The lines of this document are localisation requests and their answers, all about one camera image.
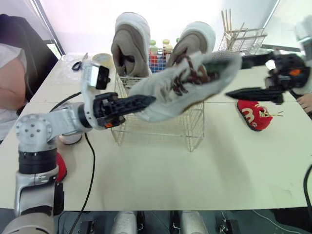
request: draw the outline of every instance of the white table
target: white table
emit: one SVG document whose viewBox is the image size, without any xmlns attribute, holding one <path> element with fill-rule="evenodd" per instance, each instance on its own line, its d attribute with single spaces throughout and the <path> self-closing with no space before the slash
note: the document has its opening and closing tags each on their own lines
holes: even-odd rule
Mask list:
<svg viewBox="0 0 312 234">
<path fill-rule="evenodd" d="M 46 113 L 54 103 L 28 103 L 22 115 Z M 205 138 L 184 147 L 124 144 L 110 131 L 89 133 L 96 173 L 86 210 L 241 210 L 306 206 L 303 177 L 312 162 L 312 122 L 296 102 L 266 103 L 284 111 L 262 132 L 250 130 L 235 104 L 205 104 Z M 85 200 L 92 153 L 85 139 L 59 146 L 67 167 L 65 210 Z M 13 208 L 18 141 L 11 130 L 0 146 L 0 207 Z"/>
<path fill-rule="evenodd" d="M 58 103 L 71 94 L 80 91 L 80 78 L 82 71 L 72 71 L 72 65 L 79 61 L 83 55 L 63 56 L 60 59 L 49 76 L 46 78 L 41 88 L 37 91 L 31 102 L 53 102 Z M 266 66 L 254 67 L 253 69 L 240 70 L 234 81 L 227 86 L 219 95 L 216 95 L 206 102 L 236 102 L 237 100 L 225 96 L 224 94 L 239 88 L 246 87 L 263 87 L 265 88 L 264 79 L 268 76 Z M 115 74 L 111 71 L 112 81 L 108 84 L 106 92 L 113 92 L 115 87 Z M 78 96 L 72 101 L 83 101 L 82 96 Z M 286 92 L 284 101 L 295 101 L 293 96 Z"/>
</svg>

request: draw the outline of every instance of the black cable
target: black cable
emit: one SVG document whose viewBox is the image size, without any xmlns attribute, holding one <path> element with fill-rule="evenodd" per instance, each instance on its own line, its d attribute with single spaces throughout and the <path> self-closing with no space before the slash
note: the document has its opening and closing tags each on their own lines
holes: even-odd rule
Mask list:
<svg viewBox="0 0 312 234">
<path fill-rule="evenodd" d="M 74 97 L 77 97 L 78 95 L 80 95 L 81 92 L 78 92 L 78 93 L 75 93 L 73 95 L 70 95 L 69 97 L 65 98 L 63 101 L 59 102 L 58 104 L 56 104 L 51 111 L 54 111 L 56 108 L 58 108 L 59 106 L 61 106 L 62 104 L 64 104 L 65 102 L 67 102 L 68 100 L 74 98 Z"/>
<path fill-rule="evenodd" d="M 306 201 L 307 201 L 308 214 L 309 214 L 309 218 L 310 218 L 310 226 L 312 227 L 312 206 L 311 206 L 311 201 L 310 201 L 309 193 L 308 193 L 308 178 L 309 178 L 311 170 L 312 170 L 312 164 L 310 165 L 310 167 L 308 168 L 308 170 L 304 176 L 303 191 L 304 191 L 304 196 L 306 197 Z"/>
<path fill-rule="evenodd" d="M 90 141 L 89 141 L 88 135 L 85 133 L 84 136 L 85 136 L 85 138 L 86 138 L 86 140 L 87 140 L 87 142 L 88 142 L 88 145 L 89 145 L 89 147 L 90 147 L 90 149 L 91 149 L 91 151 L 92 151 L 92 154 L 93 154 L 92 175 L 91 175 L 91 181 L 90 181 L 89 191 L 88 191 L 86 200 L 84 201 L 84 204 L 83 204 L 83 206 L 82 206 L 82 208 L 81 208 L 81 211 L 79 212 L 79 214 L 78 214 L 78 216 L 77 216 L 77 218 L 76 218 L 76 220 L 75 220 L 75 222 L 74 222 L 72 228 L 70 229 L 69 234 L 72 234 L 72 233 L 74 232 L 75 226 L 77 225 L 77 223 L 78 223 L 78 221 L 79 221 L 79 219 L 80 219 L 80 217 L 81 217 L 81 215 L 82 215 L 82 213 L 83 213 L 83 211 L 84 211 L 84 208 L 85 208 L 86 205 L 87 205 L 87 202 L 88 202 L 88 199 L 89 199 L 89 196 L 90 196 L 90 193 L 91 193 L 92 185 L 93 185 L 94 172 L 95 172 L 95 167 L 96 167 L 96 153 L 95 153 L 95 151 L 94 151 L 94 149 L 93 149 L 93 147 L 92 147 L 92 145 L 91 145 L 91 143 L 90 143 Z"/>
<path fill-rule="evenodd" d="M 63 214 L 65 214 L 66 211 L 64 211 L 63 213 L 61 213 L 59 216 L 58 216 L 58 230 L 57 230 L 57 234 L 59 234 L 59 221 L 60 221 L 60 218 L 62 217 Z"/>
<path fill-rule="evenodd" d="M 74 97 L 77 97 L 77 96 L 80 95 L 80 94 L 81 94 L 81 92 L 78 92 L 78 93 L 75 93 L 75 94 L 73 94 L 73 95 L 70 95 L 69 97 L 65 98 L 63 101 L 61 101 L 61 102 L 59 102 L 58 104 L 56 104 L 56 105 L 52 108 L 51 111 L 54 111 L 56 108 L 58 108 L 59 106 L 61 106 L 63 103 L 67 102 L 68 100 L 70 100 L 70 99 L 72 99 L 72 98 L 74 98 Z M 83 206 L 82 206 L 82 208 L 81 208 L 81 211 L 79 212 L 79 214 L 78 214 L 78 216 L 77 216 L 77 218 L 76 218 L 76 220 L 75 220 L 75 222 L 74 222 L 72 228 L 71 228 L 70 231 L 69 231 L 69 234 L 72 234 L 72 233 L 73 233 L 73 231 L 74 231 L 74 229 L 75 229 L 75 226 L 77 225 L 77 223 L 78 223 L 78 221 L 79 221 L 79 219 L 80 219 L 80 217 L 81 217 L 81 215 L 82 215 L 82 213 L 83 213 L 83 211 L 84 211 L 84 208 L 85 208 L 86 205 L 87 205 L 87 202 L 88 202 L 88 200 L 89 200 L 89 196 L 90 196 L 90 193 L 91 193 L 92 185 L 93 185 L 93 179 L 94 179 L 94 173 L 95 173 L 95 167 L 96 167 L 96 153 L 95 153 L 95 151 L 94 151 L 94 149 L 93 149 L 93 147 L 92 147 L 92 145 L 91 145 L 91 142 L 90 142 L 90 140 L 89 140 L 89 138 L 88 138 L 88 135 L 85 133 L 84 136 L 85 136 L 85 138 L 86 138 L 86 140 L 87 140 L 87 143 L 88 143 L 88 145 L 89 145 L 89 147 L 90 147 L 90 149 L 91 149 L 91 151 L 92 151 L 92 154 L 93 154 L 92 175 L 91 175 L 91 181 L 90 181 L 90 185 L 89 185 L 89 190 L 88 190 L 87 197 L 86 197 L 86 199 L 85 199 L 85 201 L 84 201 L 84 204 L 83 204 Z M 59 234 L 59 219 L 60 219 L 60 217 L 61 217 L 64 213 L 62 213 L 62 214 L 58 217 L 58 232 L 57 232 L 57 234 Z"/>
</svg>

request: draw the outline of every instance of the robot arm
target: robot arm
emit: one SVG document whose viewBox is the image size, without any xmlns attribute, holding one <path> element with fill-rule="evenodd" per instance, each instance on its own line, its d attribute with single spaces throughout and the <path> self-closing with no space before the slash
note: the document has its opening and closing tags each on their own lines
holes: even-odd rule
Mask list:
<svg viewBox="0 0 312 234">
<path fill-rule="evenodd" d="M 15 215 L 3 231 L 10 233 L 54 233 L 53 215 L 63 210 L 64 192 L 56 183 L 56 137 L 107 129 L 125 121 L 123 115 L 143 110 L 154 97 L 136 95 L 118 98 L 106 89 L 109 70 L 99 64 L 84 64 L 82 95 L 77 102 L 47 114 L 30 114 L 16 123 L 19 140 L 19 170 L 16 172 Z"/>
<path fill-rule="evenodd" d="M 312 16 L 296 26 L 297 40 L 305 51 L 305 60 L 297 54 L 280 55 L 272 52 L 268 55 L 243 57 L 242 69 L 265 65 L 268 60 L 275 62 L 275 69 L 269 71 L 266 89 L 259 87 L 239 89 L 226 95 L 242 100 L 272 101 L 283 103 L 283 92 L 293 90 L 297 94 L 312 93 Z"/>
</svg>

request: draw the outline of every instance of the person's arm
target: person's arm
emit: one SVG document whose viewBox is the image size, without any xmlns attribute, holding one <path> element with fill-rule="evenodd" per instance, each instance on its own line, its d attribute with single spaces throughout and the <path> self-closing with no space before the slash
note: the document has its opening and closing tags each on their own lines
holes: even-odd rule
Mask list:
<svg viewBox="0 0 312 234">
<path fill-rule="evenodd" d="M 0 68 L 0 109 L 18 110 L 25 100 L 25 69 L 19 58 Z"/>
<path fill-rule="evenodd" d="M 303 95 L 302 97 L 297 99 L 297 102 L 306 113 L 312 111 L 312 93 Z"/>
</svg>

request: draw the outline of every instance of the scissors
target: scissors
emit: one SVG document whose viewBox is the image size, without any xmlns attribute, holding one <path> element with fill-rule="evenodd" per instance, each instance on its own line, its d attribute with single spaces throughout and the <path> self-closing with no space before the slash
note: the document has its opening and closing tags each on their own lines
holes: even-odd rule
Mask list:
<svg viewBox="0 0 312 234">
<path fill-rule="evenodd" d="M 79 71 L 82 68 L 82 63 L 83 61 L 85 61 L 88 58 L 88 53 L 86 53 L 83 58 L 82 61 L 76 62 L 73 66 L 72 66 L 72 70 L 73 71 Z"/>
</svg>

